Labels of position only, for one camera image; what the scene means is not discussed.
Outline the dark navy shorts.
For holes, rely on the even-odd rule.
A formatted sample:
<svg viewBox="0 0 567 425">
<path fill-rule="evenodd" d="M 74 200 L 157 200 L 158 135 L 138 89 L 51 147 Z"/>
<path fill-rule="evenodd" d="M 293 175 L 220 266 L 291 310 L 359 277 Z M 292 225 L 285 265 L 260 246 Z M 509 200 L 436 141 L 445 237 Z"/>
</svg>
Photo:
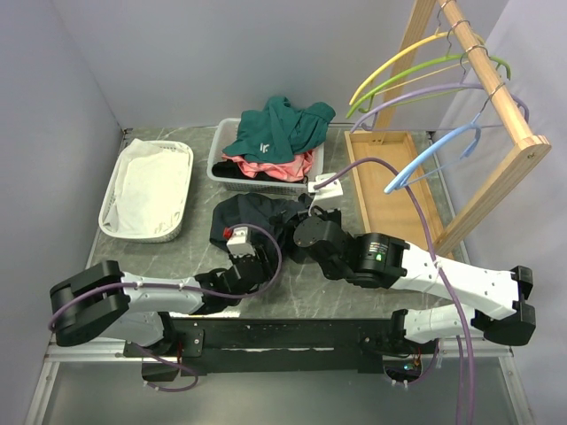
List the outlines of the dark navy shorts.
<svg viewBox="0 0 567 425">
<path fill-rule="evenodd" d="M 297 200 L 270 198 L 260 193 L 237 194 L 220 202 L 213 210 L 209 242 L 227 252 L 226 228 L 253 224 L 267 230 L 277 241 L 283 258 L 303 262 L 305 255 L 293 243 L 299 219 L 307 215 L 312 198 L 302 194 Z"/>
</svg>

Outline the blue hanger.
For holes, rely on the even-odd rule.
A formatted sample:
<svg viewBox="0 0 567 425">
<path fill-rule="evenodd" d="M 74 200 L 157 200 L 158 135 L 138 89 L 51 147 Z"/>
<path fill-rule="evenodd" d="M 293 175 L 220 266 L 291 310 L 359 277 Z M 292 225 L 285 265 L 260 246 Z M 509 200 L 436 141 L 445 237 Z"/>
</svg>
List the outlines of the blue hanger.
<svg viewBox="0 0 567 425">
<path fill-rule="evenodd" d="M 477 148 L 478 143 L 482 136 L 482 131 L 487 128 L 501 128 L 502 124 L 489 124 L 489 125 L 479 125 L 478 119 L 480 114 L 477 114 L 472 121 L 467 124 L 461 125 L 456 128 L 451 128 L 448 133 L 440 137 L 437 141 L 433 142 L 428 148 L 419 153 L 414 159 L 412 159 L 385 187 L 384 193 L 391 194 L 394 191 L 405 189 L 406 187 L 419 182 L 431 174 L 435 174 L 441 171 L 447 166 L 456 164 L 457 162 L 468 158 L 474 150 Z M 417 169 L 421 167 L 427 160 L 433 158 L 437 153 L 444 148 L 447 144 L 451 143 L 457 137 L 464 135 L 465 133 L 473 132 L 473 138 L 470 143 L 464 148 L 461 154 L 456 157 L 453 161 L 438 166 L 430 172 L 426 172 L 424 175 L 412 178 L 416 173 Z"/>
</svg>

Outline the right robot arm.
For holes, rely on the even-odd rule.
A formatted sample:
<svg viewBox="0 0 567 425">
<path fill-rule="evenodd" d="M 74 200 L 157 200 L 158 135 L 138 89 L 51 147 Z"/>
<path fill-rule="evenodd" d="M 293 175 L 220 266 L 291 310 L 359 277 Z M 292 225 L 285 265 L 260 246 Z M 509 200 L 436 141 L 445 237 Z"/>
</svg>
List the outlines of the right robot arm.
<svg viewBox="0 0 567 425">
<path fill-rule="evenodd" d="M 367 289 L 409 290 L 449 300 L 431 309 L 402 308 L 392 315 L 389 345 L 409 352 L 417 344 L 471 334 L 507 346 L 525 346 L 536 329 L 529 267 L 474 267 L 431 254 L 413 243 L 380 233 L 353 236 L 333 220 L 306 217 L 294 244 L 329 280 Z"/>
</svg>

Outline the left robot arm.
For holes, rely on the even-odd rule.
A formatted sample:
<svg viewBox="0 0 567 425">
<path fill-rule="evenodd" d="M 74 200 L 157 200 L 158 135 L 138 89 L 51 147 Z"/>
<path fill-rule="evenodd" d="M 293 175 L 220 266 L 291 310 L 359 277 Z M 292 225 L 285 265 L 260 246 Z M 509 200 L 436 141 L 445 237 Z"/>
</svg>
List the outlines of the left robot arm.
<svg viewBox="0 0 567 425">
<path fill-rule="evenodd" d="M 61 347 L 106 337 L 167 355 L 176 344 L 171 313 L 220 313 L 263 291 L 281 269 L 280 255 L 260 246 L 254 254 L 229 259 L 229 268 L 182 279 L 143 277 L 105 260 L 50 289 L 49 329 Z"/>
</svg>

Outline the purple hanger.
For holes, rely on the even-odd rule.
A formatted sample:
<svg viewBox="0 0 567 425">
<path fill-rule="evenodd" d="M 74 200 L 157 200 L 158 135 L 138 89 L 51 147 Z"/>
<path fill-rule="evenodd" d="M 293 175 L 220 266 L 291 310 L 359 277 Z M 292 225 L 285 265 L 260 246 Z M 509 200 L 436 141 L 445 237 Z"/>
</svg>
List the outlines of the purple hanger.
<svg viewBox="0 0 567 425">
<path fill-rule="evenodd" d="M 407 127 L 379 127 L 378 129 L 374 129 L 372 126 L 368 126 L 365 121 L 369 118 L 374 119 L 374 123 L 376 124 L 379 112 L 385 109 L 389 109 L 394 107 L 395 105 L 402 104 L 402 103 L 413 103 L 414 101 L 421 101 L 425 100 L 426 97 L 431 97 L 436 94 L 448 94 L 449 92 L 458 92 L 467 89 L 475 89 L 475 90 L 485 90 L 481 83 L 467 83 L 467 82 L 452 82 L 452 83 L 445 83 L 445 84 L 438 84 L 433 85 L 423 89 L 417 89 L 411 92 L 408 92 L 404 95 L 400 95 L 395 97 L 393 100 L 383 102 L 378 106 L 374 107 L 370 110 L 370 112 L 365 112 L 353 125 L 352 127 L 347 130 L 347 133 L 352 134 L 356 133 L 357 131 L 362 132 L 372 132 L 372 131 L 385 131 L 385 132 L 396 132 L 396 131 L 437 131 L 441 128 L 407 128 Z M 513 101 L 517 104 L 517 106 L 521 107 L 524 111 L 524 120 L 527 124 L 530 122 L 530 109 L 527 104 L 518 96 L 514 94 L 510 94 Z"/>
</svg>

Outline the green hanger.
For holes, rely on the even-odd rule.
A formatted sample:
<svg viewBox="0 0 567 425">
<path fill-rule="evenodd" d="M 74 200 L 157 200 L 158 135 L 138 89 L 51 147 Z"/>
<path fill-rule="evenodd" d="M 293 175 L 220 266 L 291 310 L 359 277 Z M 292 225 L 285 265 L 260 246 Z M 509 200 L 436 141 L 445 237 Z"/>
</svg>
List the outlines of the green hanger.
<svg viewBox="0 0 567 425">
<path fill-rule="evenodd" d="M 440 65 L 440 64 L 444 64 L 447 62 L 453 62 L 456 61 L 457 59 L 462 59 L 463 54 L 461 55 L 446 55 L 443 57 L 439 57 L 439 58 L 434 58 L 428 61 L 424 61 L 420 64 L 417 64 L 415 66 L 411 66 L 410 68 L 406 69 L 405 71 L 399 72 L 397 74 L 395 74 L 394 76 L 391 76 L 389 79 L 382 81 L 381 83 L 379 83 L 377 86 L 373 87 L 371 90 L 369 90 L 367 93 L 365 93 L 363 96 L 357 98 L 355 100 L 355 102 L 351 105 L 349 111 L 346 113 L 346 117 L 350 118 L 356 111 L 361 111 L 361 113 L 366 113 L 369 112 L 370 110 L 370 106 L 373 105 L 373 99 L 375 96 L 377 96 L 380 93 L 383 92 L 387 92 L 388 90 L 392 90 L 389 89 L 390 87 L 394 87 L 394 88 L 398 88 L 398 87 L 402 87 L 404 84 L 406 84 L 405 82 L 402 82 L 402 80 L 406 80 L 406 77 L 408 77 L 410 74 L 422 71 L 425 68 L 429 68 L 432 66 L 436 66 L 436 65 Z M 506 74 L 506 79 L 511 80 L 512 78 L 512 70 L 511 70 L 511 66 L 509 65 L 509 63 L 502 59 L 502 58 L 498 58 L 496 56 L 489 56 L 489 59 L 491 61 L 493 61 L 496 64 L 496 70 L 498 70 L 500 67 L 504 67 L 505 69 L 505 74 Z M 415 78 L 412 81 L 417 81 L 421 78 L 425 78 L 427 76 L 430 75 L 434 75 L 435 73 L 440 73 L 442 71 L 448 70 L 451 67 L 455 67 L 455 66 L 446 66 L 445 68 L 441 68 L 437 71 L 433 71 L 431 73 L 428 74 L 424 74 L 420 77 Z M 367 102 L 367 100 L 369 101 L 369 106 L 365 108 L 362 108 L 361 106 Z"/>
</svg>

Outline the pink garment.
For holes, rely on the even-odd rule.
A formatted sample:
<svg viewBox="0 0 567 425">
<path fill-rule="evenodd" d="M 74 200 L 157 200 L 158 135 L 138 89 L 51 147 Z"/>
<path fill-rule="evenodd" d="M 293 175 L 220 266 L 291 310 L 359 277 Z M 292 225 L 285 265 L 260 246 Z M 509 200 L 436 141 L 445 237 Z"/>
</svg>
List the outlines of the pink garment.
<svg viewBox="0 0 567 425">
<path fill-rule="evenodd" d="M 249 180 L 304 182 L 315 162 L 314 151 L 296 154 L 294 160 L 287 163 L 274 164 L 266 162 L 249 162 L 242 156 L 222 155 L 222 161 L 214 166 L 229 167 L 236 172 L 237 178 Z"/>
</svg>

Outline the white laundry basket with clothes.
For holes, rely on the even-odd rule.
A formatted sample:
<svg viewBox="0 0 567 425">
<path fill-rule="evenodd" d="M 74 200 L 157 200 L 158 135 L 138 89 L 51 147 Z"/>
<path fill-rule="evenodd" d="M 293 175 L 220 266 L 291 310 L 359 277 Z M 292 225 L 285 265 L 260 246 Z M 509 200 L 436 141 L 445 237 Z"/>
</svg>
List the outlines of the white laundry basket with clothes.
<svg viewBox="0 0 567 425">
<path fill-rule="evenodd" d="M 209 159 L 207 161 L 207 175 L 216 182 L 224 184 L 227 189 L 241 190 L 247 192 L 269 192 L 284 195 L 295 195 L 307 190 L 307 183 L 312 181 L 318 174 L 322 173 L 322 156 L 316 152 L 322 148 L 322 144 L 314 151 L 315 162 L 311 171 L 307 174 L 304 182 L 280 182 L 249 180 L 236 178 L 232 175 L 217 176 L 214 174 L 213 166 L 222 161 L 222 150 L 236 140 L 237 127 L 240 119 L 222 120 L 214 134 Z"/>
</svg>

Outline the teal garment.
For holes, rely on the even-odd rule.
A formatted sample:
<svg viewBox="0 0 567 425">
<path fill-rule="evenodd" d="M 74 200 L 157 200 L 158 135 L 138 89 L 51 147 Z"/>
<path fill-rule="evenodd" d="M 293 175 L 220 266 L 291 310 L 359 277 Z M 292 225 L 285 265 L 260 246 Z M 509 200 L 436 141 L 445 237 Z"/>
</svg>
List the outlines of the teal garment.
<svg viewBox="0 0 567 425">
<path fill-rule="evenodd" d="M 271 97 L 262 109 L 242 112 L 236 140 L 222 152 L 247 162 L 292 162 L 325 142 L 335 116 L 335 110 L 324 102 L 300 109 L 287 97 Z"/>
</svg>

